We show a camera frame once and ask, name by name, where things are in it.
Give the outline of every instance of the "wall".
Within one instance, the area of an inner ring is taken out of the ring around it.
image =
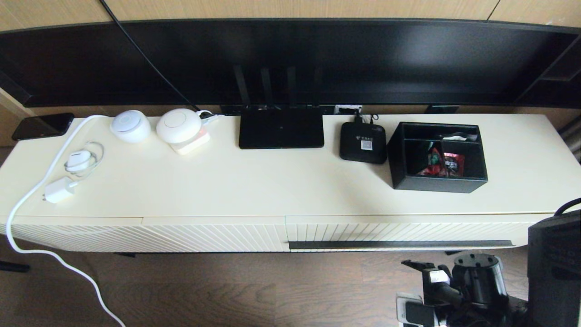
[[[351,17],[499,20],[581,27],[580,0],[107,0],[120,20],[249,17]],[[0,0],[0,32],[33,27],[110,21],[98,0]],[[0,89],[0,146],[13,145],[12,131],[26,116],[73,112],[115,116],[139,109],[159,116],[175,106],[83,106],[24,108]],[[365,106],[368,112],[422,113],[425,106]],[[543,113],[555,128],[575,109],[462,107],[462,113]]]

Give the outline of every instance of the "wooden floor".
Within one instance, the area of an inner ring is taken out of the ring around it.
[[[45,255],[19,255],[0,235],[0,326],[117,326],[92,286]],[[34,245],[19,241],[24,248]],[[128,327],[397,326],[396,292],[421,292],[405,259],[453,266],[443,252],[141,254],[58,251],[94,276]],[[527,299],[526,247],[491,250],[509,294]]]

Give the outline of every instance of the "vertical ribbed panel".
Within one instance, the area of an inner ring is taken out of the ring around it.
[[[289,241],[512,240],[533,222],[288,224]]]
[[[148,225],[183,252],[282,252],[289,251],[284,225]],[[314,238],[316,231],[310,231]]]
[[[67,251],[179,252],[180,247],[140,226],[15,225],[15,238]],[[6,226],[0,225],[6,233]]]

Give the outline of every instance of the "black smartphone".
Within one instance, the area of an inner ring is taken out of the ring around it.
[[[73,119],[74,115],[70,112],[24,118],[12,134],[12,140],[62,136],[69,129]]]

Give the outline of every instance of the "black stand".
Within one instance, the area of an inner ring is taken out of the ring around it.
[[[11,262],[0,261],[0,271],[27,272],[29,265],[13,264]]]

